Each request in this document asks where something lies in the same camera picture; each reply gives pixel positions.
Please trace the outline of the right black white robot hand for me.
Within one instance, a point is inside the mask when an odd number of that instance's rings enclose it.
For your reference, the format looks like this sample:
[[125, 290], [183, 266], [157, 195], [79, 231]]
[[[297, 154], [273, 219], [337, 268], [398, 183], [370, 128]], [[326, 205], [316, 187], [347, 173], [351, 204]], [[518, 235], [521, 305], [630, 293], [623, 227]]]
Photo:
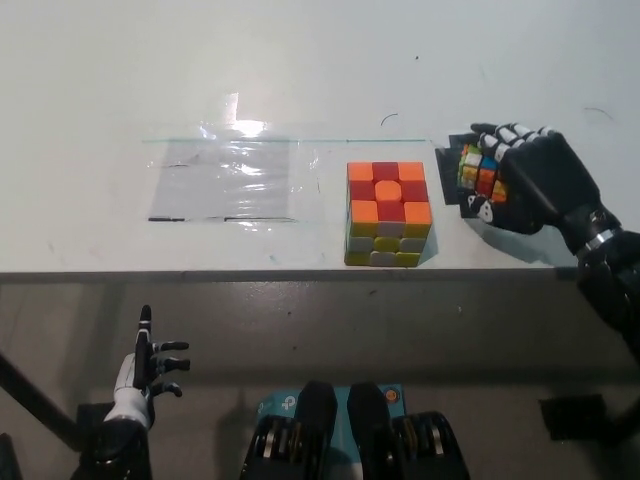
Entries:
[[602, 203], [600, 190], [578, 155], [558, 131], [519, 123], [473, 123], [482, 154], [495, 160], [506, 200], [475, 190], [465, 203], [486, 224], [525, 235], [556, 228], [576, 255], [622, 230]]

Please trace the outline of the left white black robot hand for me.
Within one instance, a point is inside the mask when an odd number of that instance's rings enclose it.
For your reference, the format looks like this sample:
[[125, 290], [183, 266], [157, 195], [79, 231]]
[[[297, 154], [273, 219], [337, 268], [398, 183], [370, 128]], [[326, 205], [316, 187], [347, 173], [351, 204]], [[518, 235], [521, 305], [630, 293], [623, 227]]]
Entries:
[[154, 398], [163, 393], [176, 397], [183, 395], [175, 382], [157, 382], [166, 373], [189, 371], [191, 361], [186, 358], [163, 356], [164, 352], [185, 351], [187, 342], [152, 340], [152, 309], [144, 305], [141, 309], [134, 352], [122, 362], [113, 397], [114, 406], [105, 417], [105, 422], [115, 420], [134, 421], [149, 431], [155, 422]]

